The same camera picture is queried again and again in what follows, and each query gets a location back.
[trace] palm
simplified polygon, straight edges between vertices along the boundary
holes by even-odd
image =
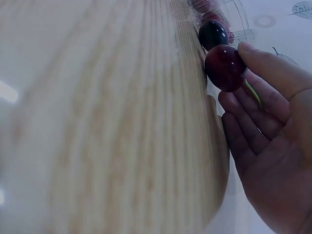
[[[255,75],[247,79],[267,111],[243,89],[221,92],[229,147],[246,196],[262,219],[276,232],[297,233],[312,211],[312,171],[302,166],[289,103]]]

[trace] red fruit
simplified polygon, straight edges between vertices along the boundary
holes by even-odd
[[[222,16],[218,13],[216,13],[215,11],[210,11],[210,12],[207,12],[203,18],[201,19],[201,22],[202,23],[205,23],[209,20],[220,20],[221,22],[224,23],[224,20],[222,19]]]
[[[219,19],[215,19],[216,21],[218,21],[219,23],[222,23],[223,26],[226,28],[226,31],[228,32],[228,37],[229,37],[229,44],[233,44],[234,42],[234,33],[232,33],[229,29],[229,27],[221,20]]]
[[[234,48],[218,45],[210,50],[205,60],[205,71],[211,82],[222,91],[230,93],[244,86],[262,106],[258,95],[245,80],[247,67]]]
[[[235,38],[234,33],[230,32],[228,36],[229,36],[229,43],[233,44],[234,38]]]
[[[207,50],[217,45],[228,45],[229,37],[224,25],[216,20],[205,22],[199,29],[200,44]]]
[[[205,23],[209,20],[220,20],[222,24],[226,25],[227,27],[231,26],[230,22],[226,19],[223,13],[218,10],[211,10],[206,14],[204,14],[204,16],[201,19],[201,22]]]
[[[210,11],[210,0],[192,0],[192,7],[199,13]]]

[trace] green stem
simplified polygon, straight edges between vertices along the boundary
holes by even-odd
[[[258,101],[260,109],[262,109],[262,103],[258,94],[255,92],[255,90],[250,86],[250,84],[246,80],[244,80],[243,86],[253,94],[254,98]]]

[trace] wooden surface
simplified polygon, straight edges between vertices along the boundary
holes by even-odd
[[[229,163],[201,54],[186,1],[1,0],[0,233],[204,233]]]

